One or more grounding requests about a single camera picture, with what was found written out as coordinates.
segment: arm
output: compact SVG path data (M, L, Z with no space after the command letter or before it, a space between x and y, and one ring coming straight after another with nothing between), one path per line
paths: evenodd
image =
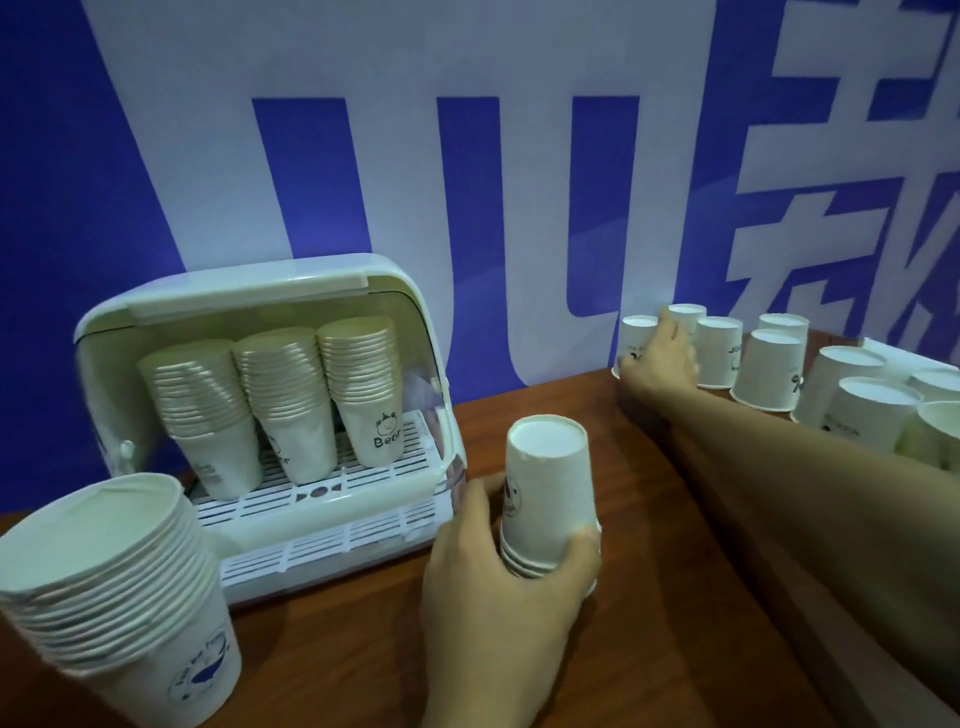
M661 316L624 386L680 427L794 557L903 664L960 708L960 482L698 390Z
M527 728L557 679L570 628L600 571L600 534L574 535L543 579L512 576L490 531L488 495L503 474L471 480L437 534L420 615L430 695L421 728Z

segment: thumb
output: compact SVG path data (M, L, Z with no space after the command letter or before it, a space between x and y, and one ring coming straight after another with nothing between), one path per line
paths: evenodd
M571 619L580 611L580 605L600 573L600 531L588 527L573 534L566 542L564 560L541 583L557 599L569 604Z

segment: cup dispenser box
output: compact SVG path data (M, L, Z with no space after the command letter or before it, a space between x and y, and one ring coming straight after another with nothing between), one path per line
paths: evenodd
M382 255L254 263L153 280L98 304L74 335L84 400L111 475L148 471L169 451L136 362L197 339L234 341L273 328L386 315L396 325L403 376L404 449L365 468L345 432L338 465L315 483L291 483L269 446L263 482L232 501L190 491L204 533L222 559L230 603L340 576L428 543L452 516L450 488L467 458L444 362L418 287Z

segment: hand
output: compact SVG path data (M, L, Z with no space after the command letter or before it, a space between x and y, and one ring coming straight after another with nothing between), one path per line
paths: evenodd
M600 534L570 538L543 579L510 574L490 529L503 473L471 480L423 576L430 696L422 728L527 728L560 670L570 628L600 571Z
M620 360L620 381L640 401L661 411L678 394L697 389L697 353L687 341L686 329L660 309L660 322L639 359Z

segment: forearm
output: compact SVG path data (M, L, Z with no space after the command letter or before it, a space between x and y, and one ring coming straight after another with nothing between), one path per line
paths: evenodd
M960 704L960 484L692 388L660 410L888 649Z

